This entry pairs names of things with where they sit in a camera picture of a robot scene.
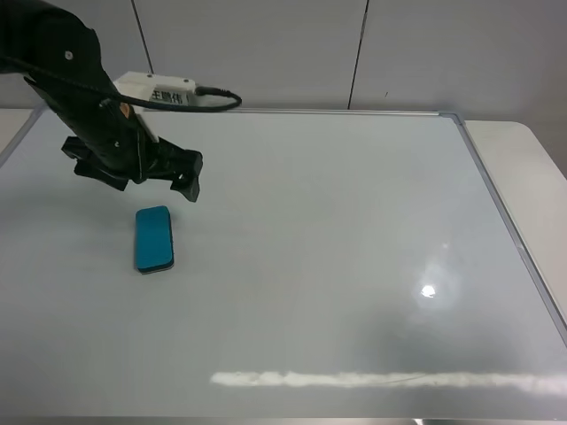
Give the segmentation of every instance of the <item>whiteboard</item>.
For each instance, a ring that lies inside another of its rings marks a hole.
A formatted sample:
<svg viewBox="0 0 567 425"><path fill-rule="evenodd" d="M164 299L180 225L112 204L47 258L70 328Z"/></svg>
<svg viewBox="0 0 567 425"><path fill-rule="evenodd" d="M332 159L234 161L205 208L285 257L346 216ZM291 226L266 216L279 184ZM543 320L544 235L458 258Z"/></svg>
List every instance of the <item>whiteboard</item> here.
<svg viewBox="0 0 567 425"><path fill-rule="evenodd" d="M51 112L0 168L0 412L567 419L565 345L451 119L148 119L203 152L196 204L73 175ZM155 205L175 266L140 275Z"/></svg>

